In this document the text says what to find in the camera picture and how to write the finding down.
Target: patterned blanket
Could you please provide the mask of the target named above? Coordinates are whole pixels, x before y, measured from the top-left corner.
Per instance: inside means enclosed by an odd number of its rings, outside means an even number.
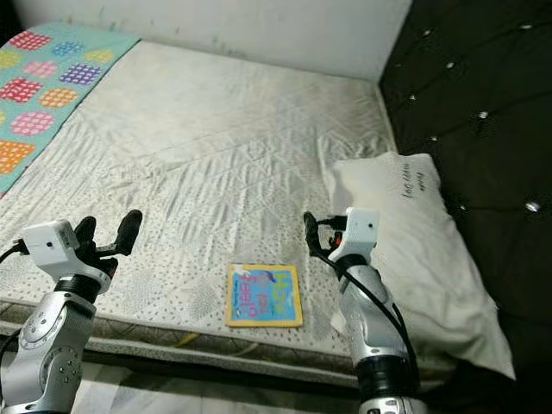
[[[0,198],[138,40],[49,23],[0,49]]]

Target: book cover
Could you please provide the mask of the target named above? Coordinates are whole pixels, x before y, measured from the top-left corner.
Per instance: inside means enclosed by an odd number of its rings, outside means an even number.
[[[228,326],[295,327],[302,324],[295,266],[229,266]]]

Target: pillow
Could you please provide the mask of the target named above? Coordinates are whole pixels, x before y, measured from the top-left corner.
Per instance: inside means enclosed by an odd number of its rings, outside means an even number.
[[[431,157],[337,161],[324,177],[334,214],[349,206],[379,210],[372,264],[412,341],[515,378],[495,303],[445,210]]]

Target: writing on pillow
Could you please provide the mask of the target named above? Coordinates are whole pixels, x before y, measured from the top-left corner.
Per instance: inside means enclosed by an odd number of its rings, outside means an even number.
[[[415,190],[425,191],[425,174],[423,172],[413,172],[409,162],[403,163],[403,192],[402,196],[407,198],[416,198]]]

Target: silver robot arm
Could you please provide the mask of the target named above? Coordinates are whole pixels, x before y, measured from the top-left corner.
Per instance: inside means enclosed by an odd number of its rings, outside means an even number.
[[[114,254],[129,255],[141,224],[131,211],[116,241],[96,248],[96,220],[73,231],[65,220],[23,230],[34,263],[56,282],[23,325],[16,358],[1,378],[2,414],[71,412],[82,377],[81,361],[92,332],[98,294],[106,292],[117,267]]]
[[[346,216],[317,222],[307,212],[304,222],[310,255],[331,265],[340,280],[341,309],[359,380],[359,413],[425,414],[425,404],[414,399],[419,378],[404,321],[379,272],[370,266],[379,213],[349,208]],[[319,224],[336,230],[335,237],[329,240],[329,249],[320,245]]]

